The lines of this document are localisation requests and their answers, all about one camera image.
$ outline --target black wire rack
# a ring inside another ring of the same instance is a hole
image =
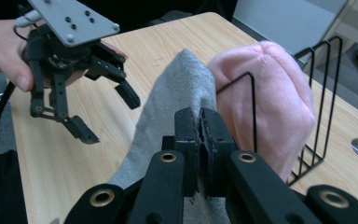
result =
[[[337,54],[337,59],[333,62],[332,65],[331,58],[333,52]],[[307,60],[305,66],[303,66],[303,72],[308,78],[312,92],[319,92],[320,96],[319,93],[318,95],[314,94],[315,118],[317,118],[316,126],[310,136],[309,141],[301,150],[292,173],[287,180],[287,184],[289,186],[296,183],[297,180],[319,165],[326,156],[336,99],[341,53],[342,39],[338,36],[334,36],[328,40],[320,42],[314,47],[303,49],[294,56],[299,63],[302,63],[301,60]],[[216,94],[224,91],[231,85],[241,80],[243,77],[250,77],[252,86],[254,150],[257,152],[255,77],[252,72],[247,72],[232,80],[230,83],[218,90]]]

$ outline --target gray cloth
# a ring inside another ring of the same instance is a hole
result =
[[[116,173],[108,181],[127,188],[145,176],[164,135],[174,135],[174,113],[191,107],[195,119],[200,108],[215,110],[214,77],[189,50],[176,55],[158,77],[137,123],[134,139]],[[228,223],[223,199],[205,200],[199,194],[185,198],[184,223]]]

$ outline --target light wood surface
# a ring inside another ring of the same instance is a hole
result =
[[[190,49],[207,63],[219,52],[255,42],[213,13],[105,40],[129,55],[128,81],[143,105],[158,75],[182,49]],[[78,198],[106,182],[125,157],[142,107],[129,110],[115,86],[103,78],[81,78],[67,88],[70,115],[80,116],[100,138],[91,146],[75,139],[60,123],[32,118],[30,94],[15,90],[11,106],[30,223],[49,223],[57,217],[63,222]],[[358,110],[338,98],[327,158],[293,188],[304,193],[309,186],[328,184],[358,198],[358,157],[351,150],[355,137]]]

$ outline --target pink plush fabric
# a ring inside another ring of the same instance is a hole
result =
[[[208,68],[217,91],[248,71],[255,75],[257,153],[285,181],[315,123],[312,92],[295,60],[279,45],[262,41],[225,51]],[[249,77],[217,95],[217,111],[239,147],[254,150]]]

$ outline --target gray floor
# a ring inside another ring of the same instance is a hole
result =
[[[252,35],[255,39],[263,39],[262,36],[256,34],[252,30],[244,27],[240,23],[233,22],[246,33]],[[315,79],[322,80],[323,66],[318,68],[315,73]],[[0,74],[0,93],[3,92],[6,86],[6,78]],[[358,108],[358,46],[353,46],[350,50],[345,52],[341,60],[340,77],[338,80],[337,95],[343,98],[351,105]],[[13,131],[13,123],[9,104],[6,106],[5,112],[1,119],[0,125],[0,153],[9,149],[16,149],[16,142]]]

